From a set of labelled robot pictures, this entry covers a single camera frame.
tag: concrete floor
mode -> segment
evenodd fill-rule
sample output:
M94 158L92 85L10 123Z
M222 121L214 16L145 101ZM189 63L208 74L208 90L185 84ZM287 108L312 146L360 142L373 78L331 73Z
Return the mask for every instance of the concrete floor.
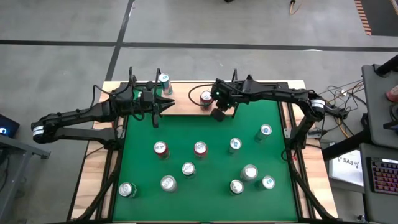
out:
M0 0L0 40L115 42L128 0ZM354 1L307 0L290 17L288 0L136 0L125 42L393 47L396 37L364 33ZM104 81L113 47L0 45L0 113L21 123L17 138L32 141L30 123L58 111L85 108L91 87ZM361 66L383 63L389 52L305 52L300 50L140 49L120 51L112 80L127 80L133 66L139 80L156 68L174 80L230 79L248 73L258 80L304 80L324 91L361 78ZM363 105L347 124L361 130ZM325 129L334 121L327 119ZM89 128L91 124L82 125ZM338 131L324 139L343 140ZM34 158L26 173L25 195L16 200L10 223L66 219L86 142L36 145L52 152ZM340 218L363 213L361 195L333 189Z

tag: green mat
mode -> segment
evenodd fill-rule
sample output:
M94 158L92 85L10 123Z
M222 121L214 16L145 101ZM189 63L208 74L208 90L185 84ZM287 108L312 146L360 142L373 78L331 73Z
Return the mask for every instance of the green mat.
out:
M263 144L254 142L262 124L272 127ZM243 146L235 156L228 156L231 138L240 138ZM154 144L164 141L170 158L160 160ZM199 161L193 145L204 141L207 158ZM280 158L284 140L277 103L258 101L240 105L235 119L222 123L210 116L164 116L159 128L152 127L150 116L143 121L129 118L119 184L137 185L137 198L124 198L117 193L114 221L296 221L294 196L288 165ZM193 162L194 179L186 179L182 165ZM241 195L232 196L229 183L239 179L246 164L254 164L258 179L275 178L275 187L258 191L254 183L244 185ZM160 180L172 175L178 189L164 192Z

